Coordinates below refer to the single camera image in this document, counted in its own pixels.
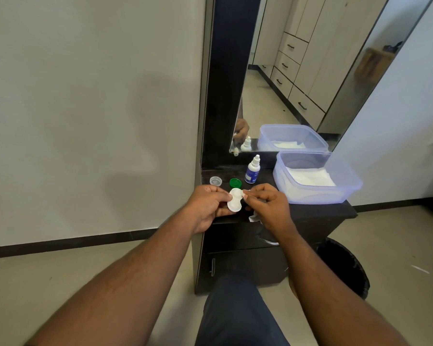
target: beige floor tile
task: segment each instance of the beige floor tile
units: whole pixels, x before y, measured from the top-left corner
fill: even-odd
[[[260,136],[264,124],[298,124],[298,120],[256,70],[247,70],[242,91],[244,119],[252,138]]]
[[[368,302],[413,346],[433,346],[433,215],[422,207],[361,213],[331,237],[363,265],[371,282]],[[22,344],[77,289],[138,243],[0,259],[0,346]],[[292,346],[317,344],[287,280],[260,293]],[[205,299],[192,291],[189,250],[148,345],[193,345]]]

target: trousers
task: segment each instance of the trousers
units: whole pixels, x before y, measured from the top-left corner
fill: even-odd
[[[222,276],[210,292],[196,346],[289,346],[257,287],[241,273]]]

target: black trash can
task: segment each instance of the black trash can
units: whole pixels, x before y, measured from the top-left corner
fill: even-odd
[[[316,250],[318,256],[352,291],[363,300],[369,292],[369,279],[356,257],[339,242],[327,238]]]

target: person's left arm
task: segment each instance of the person's left arm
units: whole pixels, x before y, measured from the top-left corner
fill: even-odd
[[[226,207],[231,199],[217,186],[196,187],[150,239],[82,287],[26,345],[145,345],[191,236],[215,217],[233,214]]]

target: drawer handle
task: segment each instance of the drawer handle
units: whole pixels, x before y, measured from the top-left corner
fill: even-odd
[[[263,240],[265,243],[270,244],[272,246],[279,246],[279,243],[277,242],[270,242],[269,240],[263,239],[260,236],[257,236],[257,238]]]
[[[212,270],[210,271],[210,276],[213,277],[215,275],[215,259],[212,258]]]

